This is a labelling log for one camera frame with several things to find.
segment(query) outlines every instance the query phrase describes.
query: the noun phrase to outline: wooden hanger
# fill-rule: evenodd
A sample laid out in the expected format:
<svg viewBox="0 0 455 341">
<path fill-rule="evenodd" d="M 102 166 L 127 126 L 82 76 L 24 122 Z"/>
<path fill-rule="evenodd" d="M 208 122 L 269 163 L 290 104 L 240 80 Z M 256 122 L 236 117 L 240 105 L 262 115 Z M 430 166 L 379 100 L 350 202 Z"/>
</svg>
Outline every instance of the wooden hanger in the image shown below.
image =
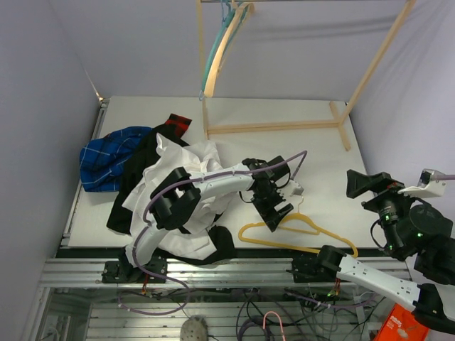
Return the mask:
<svg viewBox="0 0 455 341">
<path fill-rule="evenodd" d="M 232 1 L 232 7 L 235 8 L 235 15 L 230 22 L 230 25 L 227 27 L 226 32 L 223 36 L 223 39 L 218 46 L 215 57 L 213 58 L 212 65 L 208 72 L 207 80 L 205 82 L 205 87 L 202 89 L 203 94 L 206 97 L 213 97 L 215 92 L 215 83 L 218 75 L 223 68 L 226 57 L 229 55 L 230 48 L 232 47 L 237 33 L 240 31 L 240 28 L 243 26 L 245 21 L 250 17 L 251 13 L 255 9 L 255 5 L 252 3 L 241 4 L 238 6 L 235 1 Z"/>
<path fill-rule="evenodd" d="M 291 228 L 291 227 L 285 227 L 285 226 L 281 226 L 281 225 L 279 225 L 277 229 L 283 229 L 285 231 L 291 231 L 291 232 L 296 232 L 296 233 L 311 234 L 311 235 L 314 235 L 314 236 L 317 236 L 317 235 L 319 235 L 322 232 L 322 233 L 324 233 L 324 234 L 326 234 L 326 235 L 328 235 L 328 236 L 330 236 L 332 238 L 335 238 L 335 239 L 337 239 L 339 241 L 342 241 L 343 243 L 347 244 L 353 250 L 352 256 L 354 258 L 357 258 L 358 257 L 358 250 L 355 247 L 354 243 L 352 243 L 352 241 L 350 241 L 349 239 L 346 239 L 346 238 L 342 238 L 342 237 L 338 236 L 337 234 L 334 234 L 334 233 L 332 233 L 332 232 L 330 232 L 330 231 L 328 231 L 326 229 L 323 229 L 322 227 L 316 225 L 313 222 L 313 220 L 311 220 L 308 216 L 303 215 L 303 214 L 300 213 L 300 205 L 302 204 L 302 202 L 303 202 L 303 199 L 302 199 L 302 201 L 300 202 L 300 204 L 298 206 L 297 213 L 292 213 L 292 214 L 287 215 L 286 217 L 284 217 L 283 220 L 281 221 L 281 224 L 284 224 L 285 222 L 289 222 L 291 220 L 300 220 L 302 222 L 307 223 L 309 226 L 311 226 L 314 229 L 314 231 L 308 231 L 308 230 L 304 230 L 304 229 L 294 229 L 294 228 Z M 248 243 L 259 244 L 259 245 L 266 245 L 268 247 L 279 247 L 281 249 L 292 249 L 292 250 L 303 251 L 303 252 L 311 252 L 313 254 L 318 254 L 319 253 L 318 249 L 313 249 L 311 247 L 300 247 L 300 246 L 297 246 L 297 245 L 282 244 L 282 243 L 270 242 L 268 240 L 248 238 L 248 237 L 244 237 L 243 236 L 243 233 L 247 229 L 251 229 L 253 227 L 263 227 L 263 226 L 266 226 L 264 222 L 246 224 L 239 231 L 239 234 L 238 234 L 239 240 L 241 240 L 242 242 L 248 242 Z"/>
</svg>

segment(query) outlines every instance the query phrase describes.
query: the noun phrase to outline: black fabric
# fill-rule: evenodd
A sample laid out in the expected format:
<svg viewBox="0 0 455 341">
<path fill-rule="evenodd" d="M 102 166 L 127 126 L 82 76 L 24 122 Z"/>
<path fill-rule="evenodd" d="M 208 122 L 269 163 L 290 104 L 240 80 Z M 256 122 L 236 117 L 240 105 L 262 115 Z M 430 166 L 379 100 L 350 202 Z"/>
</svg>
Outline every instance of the black fabric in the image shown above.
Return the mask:
<svg viewBox="0 0 455 341">
<path fill-rule="evenodd" d="M 201 266 L 215 263 L 216 261 L 222 261 L 223 259 L 236 258 L 237 252 L 234 247 L 234 241 L 232 240 L 232 235 L 229 230 L 224 226 L 214 226 L 208 232 L 208 236 L 212 239 L 213 244 L 216 247 L 216 251 L 213 252 L 209 257 L 203 260 L 177 257 L 171 254 L 170 252 L 156 249 L 154 256 L 162 258 L 173 258 L 178 259 L 179 261 L 184 261 L 191 265 Z"/>
<path fill-rule="evenodd" d="M 141 140 L 134 150 L 133 156 L 124 164 L 119 194 L 112 206 L 111 214 L 107 220 L 107 227 L 119 233 L 130 234 L 129 227 L 133 218 L 133 212 L 122 207 L 122 204 L 142 179 L 144 169 L 154 165 L 159 160 L 160 156 L 156 152 L 157 134 L 161 134 L 179 146 L 188 146 L 184 140 L 176 135 L 179 129 L 175 124 L 161 124 Z"/>
</svg>

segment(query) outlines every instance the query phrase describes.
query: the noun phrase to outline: wooden beam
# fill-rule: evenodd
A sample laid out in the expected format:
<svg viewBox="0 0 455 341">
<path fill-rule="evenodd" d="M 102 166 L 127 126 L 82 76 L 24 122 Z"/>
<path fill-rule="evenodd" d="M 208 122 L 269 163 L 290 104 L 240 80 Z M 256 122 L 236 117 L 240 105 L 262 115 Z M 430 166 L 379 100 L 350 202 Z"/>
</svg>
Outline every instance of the wooden beam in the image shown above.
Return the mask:
<svg viewBox="0 0 455 341">
<path fill-rule="evenodd" d="M 317 121 L 294 121 L 277 123 L 233 124 L 226 126 L 209 126 L 208 134 L 249 133 L 256 131 L 278 131 L 315 128 L 338 128 L 338 121 L 323 119 Z"/>
<path fill-rule="evenodd" d="M 338 113 L 338 109 L 336 107 L 336 103 L 334 101 L 330 101 L 328 104 L 330 110 L 332 111 L 333 118 L 338 122 L 338 132 L 340 133 L 341 141 L 343 142 L 344 149 L 346 151 L 350 151 L 350 142 L 348 138 L 348 134 L 344 129 L 343 122 L 340 122 L 340 114 Z"/>
<path fill-rule="evenodd" d="M 343 114 L 341 115 L 341 123 L 346 120 L 346 117 L 350 114 L 354 105 L 357 103 L 359 96 L 362 94 L 365 86 L 370 81 L 371 76 L 375 73 L 376 68 L 378 67 L 382 57 L 387 52 L 390 44 L 392 44 L 393 39 L 397 35 L 398 31 L 400 30 L 401 26 L 405 22 L 407 16 L 411 13 L 412 7 L 414 7 L 416 0 L 406 0 L 405 6 L 403 10 L 398 14 L 395 22 L 393 23 L 392 27 L 389 30 L 389 33 L 386 35 L 384 41 L 382 42 L 381 46 L 379 47 L 378 52 L 376 53 L 375 57 L 371 61 L 370 66 L 368 66 L 367 71 L 363 75 L 362 80 L 358 83 L 357 88 L 355 89 L 352 97 L 349 99 L 348 106 L 345 108 Z"/>
<path fill-rule="evenodd" d="M 204 25 L 202 17 L 202 3 L 196 0 L 196 12 L 198 14 L 198 35 L 199 35 L 199 67 L 200 67 L 200 81 L 204 78 L 205 70 L 205 53 L 204 53 Z M 205 139 L 208 139 L 208 110 L 205 98 L 202 100 L 202 125 L 204 128 Z"/>
</svg>

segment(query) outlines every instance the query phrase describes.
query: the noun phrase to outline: gray wall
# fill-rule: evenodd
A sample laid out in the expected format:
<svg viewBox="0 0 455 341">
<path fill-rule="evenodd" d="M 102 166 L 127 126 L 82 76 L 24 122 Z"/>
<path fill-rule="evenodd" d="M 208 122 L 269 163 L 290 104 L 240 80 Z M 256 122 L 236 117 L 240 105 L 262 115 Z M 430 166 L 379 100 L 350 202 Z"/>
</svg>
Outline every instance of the gray wall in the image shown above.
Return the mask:
<svg viewBox="0 0 455 341">
<path fill-rule="evenodd" d="M 397 37 L 353 112 L 367 171 L 386 171 L 407 185 L 423 168 L 455 173 L 455 1 L 418 4 L 422 14 Z M 455 183 L 429 201 L 455 220 Z M 407 263 L 412 268 L 414 259 Z M 433 334 L 432 340 L 455 340 Z"/>
<path fill-rule="evenodd" d="M 97 98 L 46 0 L 0 1 L 0 330 L 19 340 Z"/>
<path fill-rule="evenodd" d="M 199 93 L 196 0 L 50 2 L 102 96 Z M 403 2 L 259 3 L 215 94 L 347 100 Z M 208 54 L 220 5 L 203 13 Z"/>
</svg>

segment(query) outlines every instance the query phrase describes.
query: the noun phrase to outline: wooden stand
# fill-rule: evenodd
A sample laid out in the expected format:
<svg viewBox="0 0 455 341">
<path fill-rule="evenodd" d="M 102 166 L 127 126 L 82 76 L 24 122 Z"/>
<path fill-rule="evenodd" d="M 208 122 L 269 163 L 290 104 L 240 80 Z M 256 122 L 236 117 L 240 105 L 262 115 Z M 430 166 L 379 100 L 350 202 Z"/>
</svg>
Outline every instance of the wooden stand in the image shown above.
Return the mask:
<svg viewBox="0 0 455 341">
<path fill-rule="evenodd" d="M 204 36 L 203 36 L 203 15 L 202 15 L 202 3 L 207 2 L 207 0 L 196 0 L 196 9 L 198 12 L 198 29 L 199 29 L 199 58 L 200 58 L 200 68 L 201 68 L 201 77 L 203 77 L 205 69 L 205 54 L 204 54 Z M 359 82 L 357 88 L 355 89 L 353 95 L 351 96 L 344 112 L 342 115 L 338 113 L 336 106 L 333 102 L 330 102 L 330 109 L 333 115 L 331 120 L 314 120 L 314 121 L 296 121 L 296 122 L 277 122 L 277 123 L 263 123 L 263 124 L 236 124 L 228 126 L 211 126 L 208 123 L 208 110 L 205 103 L 205 98 L 202 100 L 203 106 L 203 125 L 205 136 L 208 137 L 211 134 L 229 134 L 229 133 L 244 133 L 244 132 L 254 132 L 254 131 L 276 131 L 276 130 L 291 130 L 291 129 L 314 129 L 314 128 L 337 128 L 341 141 L 343 142 L 345 150 L 350 150 L 350 142 L 344 129 L 343 123 L 349 114 L 352 112 L 354 105 L 357 103 L 360 95 L 365 89 L 366 85 L 371 79 L 371 76 L 376 71 L 380 61 L 384 57 L 384 54 L 387 52 L 388 48 L 392 44 L 395 36 L 398 31 L 401 29 L 406 18 L 411 13 L 412 8 L 414 7 L 416 0 L 406 0 L 405 5 L 401 12 L 398 14 L 395 22 L 390 28 L 388 34 L 386 35 L 384 41 L 379 47 L 378 52 L 371 61 L 370 66 L 366 70 L 365 74 L 362 77 L 362 80 Z"/>
</svg>

